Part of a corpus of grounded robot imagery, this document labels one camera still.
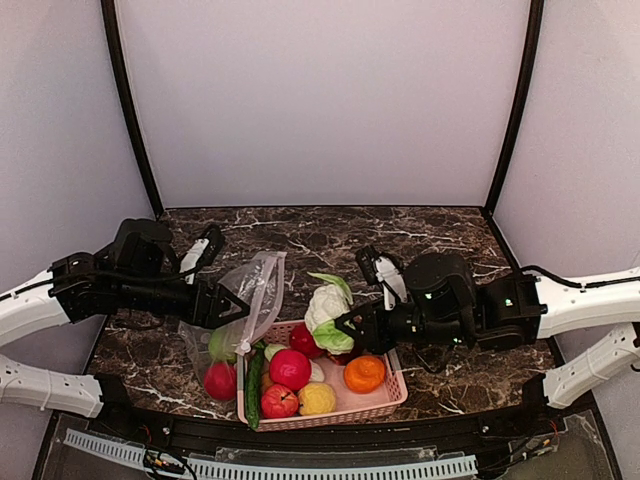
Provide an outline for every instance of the green cucumber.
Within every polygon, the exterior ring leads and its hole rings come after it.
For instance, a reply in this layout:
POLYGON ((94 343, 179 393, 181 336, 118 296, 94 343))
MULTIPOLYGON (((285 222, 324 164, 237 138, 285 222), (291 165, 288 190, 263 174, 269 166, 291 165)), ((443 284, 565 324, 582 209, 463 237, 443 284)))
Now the green cucumber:
POLYGON ((244 409, 247 423, 253 430, 260 425, 260 382, 262 377, 262 366, 264 365, 264 342, 260 341, 254 345, 256 352, 249 360, 247 372, 247 383, 244 391, 244 409))

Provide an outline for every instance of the red apple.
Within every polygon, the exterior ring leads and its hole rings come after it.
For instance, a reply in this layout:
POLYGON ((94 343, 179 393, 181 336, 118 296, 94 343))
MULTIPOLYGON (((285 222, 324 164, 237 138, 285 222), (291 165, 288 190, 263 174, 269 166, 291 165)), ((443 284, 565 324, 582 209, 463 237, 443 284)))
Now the red apple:
POLYGON ((296 350, 280 350, 271 359, 269 376, 275 383, 300 390, 311 378, 311 360, 296 350))
POLYGON ((313 336, 307 330, 307 326, 301 323, 289 334, 289 345, 294 350, 304 353, 309 358, 318 358, 324 353, 320 347, 316 345, 313 336))
POLYGON ((204 376, 204 389, 214 400, 226 402, 236 396, 236 369, 233 365, 214 363, 204 376))
POLYGON ((265 418, 287 418, 298 411, 298 397, 284 385, 271 385, 260 401, 265 418))

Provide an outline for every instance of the orange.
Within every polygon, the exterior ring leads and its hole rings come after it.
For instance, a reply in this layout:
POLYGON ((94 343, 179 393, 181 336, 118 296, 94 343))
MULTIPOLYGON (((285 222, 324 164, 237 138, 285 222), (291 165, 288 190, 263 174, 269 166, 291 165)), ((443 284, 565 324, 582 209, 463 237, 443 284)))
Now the orange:
POLYGON ((384 382, 386 369, 378 357, 354 358, 344 369, 344 383, 355 393, 371 393, 384 382))

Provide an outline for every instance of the yellow fruit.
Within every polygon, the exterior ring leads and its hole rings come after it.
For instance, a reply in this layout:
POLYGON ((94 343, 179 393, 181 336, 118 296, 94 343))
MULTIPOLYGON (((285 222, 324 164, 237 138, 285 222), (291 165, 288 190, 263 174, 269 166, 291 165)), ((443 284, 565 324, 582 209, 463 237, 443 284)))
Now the yellow fruit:
POLYGON ((336 392, 326 383, 309 383, 298 392, 300 415, 321 415, 336 410, 336 392))

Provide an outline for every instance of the light gray wall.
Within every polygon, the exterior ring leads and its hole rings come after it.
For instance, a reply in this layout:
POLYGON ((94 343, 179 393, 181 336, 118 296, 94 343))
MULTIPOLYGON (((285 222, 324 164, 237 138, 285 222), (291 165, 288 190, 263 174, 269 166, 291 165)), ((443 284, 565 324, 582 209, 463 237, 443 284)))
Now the light gray wall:
POLYGON ((528 1, 119 4, 168 206, 484 203, 528 1))
MULTIPOLYGON (((640 3, 547 2, 496 219, 522 264, 561 275, 638 265, 640 3)), ((559 338, 570 359, 603 331, 559 338)), ((595 390, 625 478, 640 478, 640 376, 595 390)))
MULTIPOLYGON (((99 2, 0 2, 0 291, 148 216, 118 103, 99 2)), ((2 353, 80 372, 100 319, 2 353)), ((0 405, 0 479, 31 478, 49 414, 0 405)))

